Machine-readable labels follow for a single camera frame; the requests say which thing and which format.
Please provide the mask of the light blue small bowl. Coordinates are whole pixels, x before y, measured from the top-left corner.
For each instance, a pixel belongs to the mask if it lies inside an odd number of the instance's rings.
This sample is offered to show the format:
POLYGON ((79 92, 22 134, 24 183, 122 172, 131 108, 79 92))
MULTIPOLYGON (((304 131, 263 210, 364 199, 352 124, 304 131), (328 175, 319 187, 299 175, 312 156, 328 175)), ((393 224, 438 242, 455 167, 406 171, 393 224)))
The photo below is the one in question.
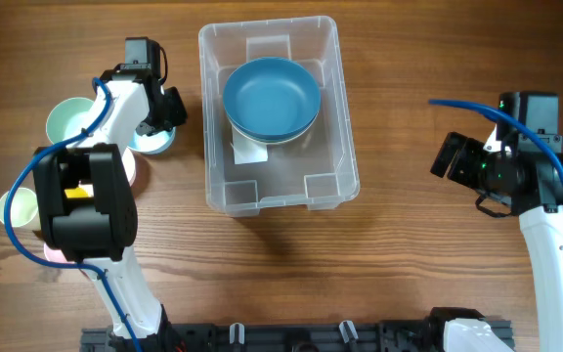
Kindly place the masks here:
POLYGON ((170 131, 161 131, 152 136, 135 133, 128 144, 128 148, 140 154, 161 154, 172 145, 175 135, 175 128, 170 131))

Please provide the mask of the dark blue bowl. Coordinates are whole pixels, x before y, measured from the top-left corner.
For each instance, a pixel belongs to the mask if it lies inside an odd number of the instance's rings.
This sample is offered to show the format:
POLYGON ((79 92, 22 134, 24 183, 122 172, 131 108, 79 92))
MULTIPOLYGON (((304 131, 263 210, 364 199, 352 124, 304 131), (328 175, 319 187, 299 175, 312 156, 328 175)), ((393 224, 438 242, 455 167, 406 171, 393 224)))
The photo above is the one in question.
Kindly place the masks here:
POLYGON ((238 67, 223 90, 228 119, 246 136, 264 142, 292 139, 310 127, 322 95, 313 75, 300 64, 266 57, 238 67))
POLYGON ((241 137, 246 138, 247 140, 254 141, 254 142, 257 142, 257 143, 263 143, 263 144, 267 144, 267 145, 280 145, 280 144, 289 143, 291 141, 299 139, 305 134, 309 134, 312 130, 312 126, 317 121, 317 116, 315 115, 315 118, 304 129, 302 129, 300 132, 298 132, 298 133, 296 133, 296 134, 294 134, 290 137, 278 138, 278 139, 273 139, 273 140, 259 139, 259 138, 250 136, 246 132, 243 132, 242 130, 237 128, 237 126, 228 117, 226 119, 227 119, 227 122, 229 123, 229 125, 232 127, 233 132, 238 133, 241 137))

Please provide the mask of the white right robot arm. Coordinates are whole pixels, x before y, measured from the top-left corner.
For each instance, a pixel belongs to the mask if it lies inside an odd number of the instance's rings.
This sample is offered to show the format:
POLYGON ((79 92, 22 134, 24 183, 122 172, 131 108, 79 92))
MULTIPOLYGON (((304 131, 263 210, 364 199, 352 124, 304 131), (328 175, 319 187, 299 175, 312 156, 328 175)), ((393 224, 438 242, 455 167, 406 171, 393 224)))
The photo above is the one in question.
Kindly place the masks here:
MULTIPOLYGON (((557 158, 563 164, 563 154, 557 158)), ((477 193, 481 212, 498 217, 482 204, 492 200, 518 219, 532 265, 541 350, 563 351, 563 170, 542 152, 490 152, 451 132, 430 171, 477 193)))

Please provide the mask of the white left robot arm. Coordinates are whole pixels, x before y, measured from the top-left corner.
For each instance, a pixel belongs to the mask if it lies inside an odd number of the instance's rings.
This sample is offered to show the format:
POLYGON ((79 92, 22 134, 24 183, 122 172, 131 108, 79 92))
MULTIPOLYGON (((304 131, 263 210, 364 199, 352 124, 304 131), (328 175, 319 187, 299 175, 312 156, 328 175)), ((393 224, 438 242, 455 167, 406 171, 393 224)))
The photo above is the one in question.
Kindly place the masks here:
POLYGON ((105 71, 93 83, 90 125, 38 149, 33 168, 44 242, 94 284, 112 318, 110 343, 118 351, 163 351, 179 344, 133 249, 138 215, 122 162, 135 134, 183 123, 177 89, 161 85, 149 66, 105 71))

